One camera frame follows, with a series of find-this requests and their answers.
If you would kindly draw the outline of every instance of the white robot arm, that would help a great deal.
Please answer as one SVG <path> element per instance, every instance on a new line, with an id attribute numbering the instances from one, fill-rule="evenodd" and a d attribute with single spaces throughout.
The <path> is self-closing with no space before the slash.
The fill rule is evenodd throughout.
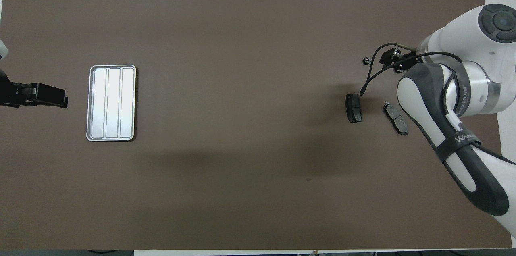
<path id="1" fill-rule="evenodd" d="M 0 60 L 4 59 L 7 54 L 9 54 L 9 50 L 7 50 L 7 46 L 0 40 Z"/>
<path id="2" fill-rule="evenodd" d="M 516 164 L 481 146 L 459 116 L 496 113 L 516 97 L 516 10 L 477 7 L 422 41 L 398 83 L 398 102 L 459 188 L 516 235 Z"/>

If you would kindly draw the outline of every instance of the silver tray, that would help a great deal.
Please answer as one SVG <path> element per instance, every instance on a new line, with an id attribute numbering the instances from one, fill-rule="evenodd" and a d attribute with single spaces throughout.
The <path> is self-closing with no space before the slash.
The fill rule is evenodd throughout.
<path id="1" fill-rule="evenodd" d="M 86 138 L 91 142 L 133 139 L 135 100 L 134 65 L 92 66 Z"/>

